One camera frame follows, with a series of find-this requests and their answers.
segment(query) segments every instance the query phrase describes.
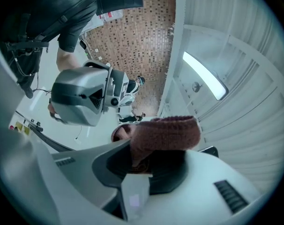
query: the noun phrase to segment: pink cloth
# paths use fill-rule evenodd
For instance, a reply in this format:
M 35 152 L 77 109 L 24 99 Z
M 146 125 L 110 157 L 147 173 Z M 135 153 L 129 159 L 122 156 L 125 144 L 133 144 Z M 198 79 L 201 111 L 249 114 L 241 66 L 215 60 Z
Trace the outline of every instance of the pink cloth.
M 155 118 L 138 125 L 121 125 L 111 136 L 112 142 L 131 139 L 133 167 L 155 150 L 187 150 L 200 141 L 200 130 L 193 116 Z

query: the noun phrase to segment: fluorescent light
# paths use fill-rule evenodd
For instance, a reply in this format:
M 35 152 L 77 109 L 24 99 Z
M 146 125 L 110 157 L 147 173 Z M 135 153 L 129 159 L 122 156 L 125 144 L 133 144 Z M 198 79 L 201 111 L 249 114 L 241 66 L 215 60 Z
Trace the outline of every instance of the fluorescent light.
M 221 100 L 226 95 L 227 89 L 203 64 L 187 52 L 184 52 L 183 60 L 203 79 L 217 100 Z

